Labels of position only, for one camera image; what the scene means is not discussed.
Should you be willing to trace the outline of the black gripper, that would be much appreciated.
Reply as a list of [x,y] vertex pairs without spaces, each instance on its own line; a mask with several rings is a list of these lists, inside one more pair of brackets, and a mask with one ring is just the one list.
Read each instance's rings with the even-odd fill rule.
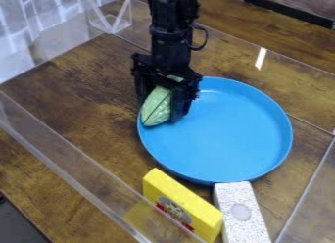
[[145,103],[157,86],[170,89],[173,91],[170,120],[179,121],[189,114],[193,101],[199,97],[199,83],[203,76],[189,65],[162,65],[153,55],[135,53],[131,58],[131,74],[135,77],[139,104]]

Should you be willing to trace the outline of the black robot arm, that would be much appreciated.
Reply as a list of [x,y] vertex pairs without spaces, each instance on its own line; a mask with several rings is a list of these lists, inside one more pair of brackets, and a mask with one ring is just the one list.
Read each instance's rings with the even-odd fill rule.
[[138,100],[145,103],[157,86],[171,91],[171,122],[187,114],[198,97],[202,74],[190,68],[195,20],[199,18],[198,0],[149,0],[151,54],[135,53],[131,73],[135,77]]

